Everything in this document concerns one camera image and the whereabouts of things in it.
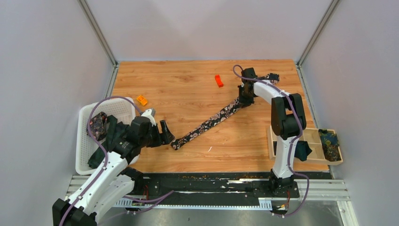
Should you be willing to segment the black pink rose tie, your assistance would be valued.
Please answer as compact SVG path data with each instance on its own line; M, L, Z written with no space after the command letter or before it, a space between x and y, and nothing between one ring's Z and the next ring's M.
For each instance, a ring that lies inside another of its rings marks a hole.
M219 112L215 115L208 118L205 122L201 123L197 126L194 130L183 136L182 138L174 139L170 146L174 150L180 149L186 143L192 141L193 139L197 138L201 134L205 133L206 131L212 129L216 125L220 124L224 120L228 119L229 117L233 116L236 112L238 112L241 108L243 108L243 104L239 102L239 97L232 100L227 106L222 108Z

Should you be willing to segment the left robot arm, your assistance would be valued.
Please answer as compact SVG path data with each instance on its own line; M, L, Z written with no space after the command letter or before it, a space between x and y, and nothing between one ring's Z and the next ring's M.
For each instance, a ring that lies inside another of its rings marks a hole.
M140 194L143 175L130 167L144 147L168 145L174 140L165 120L137 116L124 133L115 138L105 158L87 181L66 200L52 206L55 226L96 226L108 210L128 193Z

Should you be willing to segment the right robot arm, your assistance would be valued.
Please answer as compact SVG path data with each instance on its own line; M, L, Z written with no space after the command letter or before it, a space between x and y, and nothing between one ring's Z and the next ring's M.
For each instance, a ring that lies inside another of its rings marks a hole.
M268 191L282 196L294 187L292 168L295 149L306 128L303 101L300 94L290 94L279 89L271 81L257 77L254 68L242 69L239 74L239 103L247 107L261 97L271 105L271 127L277 137L275 163L271 169Z

